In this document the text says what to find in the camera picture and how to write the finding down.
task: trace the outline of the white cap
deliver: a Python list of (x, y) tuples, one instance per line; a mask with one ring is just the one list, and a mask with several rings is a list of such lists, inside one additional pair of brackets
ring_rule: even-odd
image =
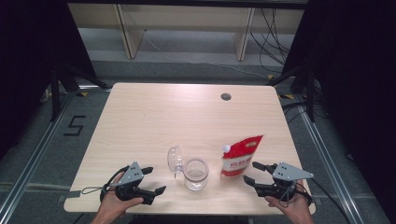
[(228, 145), (224, 145), (224, 146), (222, 147), (222, 150), (223, 150), (223, 152), (227, 153), (227, 152), (229, 152), (229, 151), (231, 150), (231, 147), (228, 146)]

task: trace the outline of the table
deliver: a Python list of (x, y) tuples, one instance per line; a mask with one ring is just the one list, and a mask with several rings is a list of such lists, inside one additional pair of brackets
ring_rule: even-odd
[[(221, 98), (223, 93), (231, 100)], [(137, 161), (152, 166), (141, 189), (166, 186), (152, 205), (127, 212), (183, 215), (274, 215), (242, 176), (221, 177), (221, 147), (245, 137), (264, 134), (253, 156), (263, 164), (287, 162), (301, 168), (276, 91), (268, 86), (117, 83), (114, 85), (93, 133), (71, 190), (103, 186), (121, 167)], [(209, 166), (206, 188), (192, 192), (183, 175), (174, 175), (167, 164), (170, 147), (180, 146), (184, 161), (192, 157)], [(245, 175), (271, 184), (272, 177), (253, 168)], [(96, 212), (99, 191), (68, 198), (68, 212)], [(315, 206), (310, 206), (311, 213)]]

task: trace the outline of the person's left hand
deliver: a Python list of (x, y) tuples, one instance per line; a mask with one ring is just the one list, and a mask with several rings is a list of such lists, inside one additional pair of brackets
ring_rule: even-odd
[[(113, 183), (119, 182), (122, 175), (123, 173), (114, 178)], [(92, 224), (112, 223), (118, 217), (123, 216), (128, 208), (143, 202), (143, 198), (133, 198), (132, 200), (125, 202), (121, 201), (114, 192), (114, 189), (115, 187), (111, 187), (108, 190), (107, 194), (102, 200), (95, 218), (92, 221)]]

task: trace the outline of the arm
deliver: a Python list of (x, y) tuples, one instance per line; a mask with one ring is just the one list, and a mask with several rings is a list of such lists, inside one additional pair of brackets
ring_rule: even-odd
[[(302, 185), (303, 181), (298, 180), (298, 184)], [(297, 190), (303, 191), (303, 188), (297, 185)], [(284, 207), (279, 204), (279, 199), (266, 196), (265, 200), (268, 202), (268, 206), (278, 208), (286, 217), (290, 219), (293, 224), (312, 224), (314, 220), (312, 219), (311, 213), (308, 209), (308, 204), (306, 198), (303, 195), (294, 194), (294, 197), (289, 201), (289, 206)]]
[[(113, 182), (118, 182), (122, 177), (123, 173), (119, 174)], [(121, 201), (113, 188), (109, 189), (109, 192), (105, 195), (100, 204), (98, 212), (96, 213), (95, 218), (92, 221), (92, 224), (107, 224), (112, 223), (118, 217), (121, 217), (125, 214), (125, 211), (133, 206), (136, 206), (143, 202), (142, 198), (134, 198), (130, 201)]]

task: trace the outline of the black clamp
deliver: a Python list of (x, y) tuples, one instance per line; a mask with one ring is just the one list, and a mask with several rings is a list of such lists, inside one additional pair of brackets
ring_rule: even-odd
[(282, 202), (288, 202), (293, 198), (295, 193), (305, 196), (308, 206), (312, 203), (312, 197), (306, 191), (299, 191), (296, 188), (298, 179), (313, 178), (314, 175), (297, 167), (280, 162), (274, 165), (263, 165), (254, 161), (253, 167), (262, 171), (267, 171), (273, 176), (274, 184), (256, 184), (256, 181), (244, 175), (244, 181), (253, 187), (259, 197), (272, 196)]
[[(108, 192), (109, 187), (116, 187), (115, 192), (117, 197), (122, 201), (129, 201), (133, 198), (143, 198), (142, 204), (151, 205), (154, 202), (154, 198), (158, 195), (163, 194), (166, 186), (149, 191), (139, 188), (140, 182), (142, 182), (144, 175), (148, 175), (152, 172), (152, 167), (140, 169), (136, 161), (131, 166), (126, 166), (119, 169), (109, 181), (103, 185), (102, 192), (100, 195), (100, 201), (103, 200), (105, 194)], [(120, 173), (125, 172), (118, 183), (111, 183), (113, 179)]]

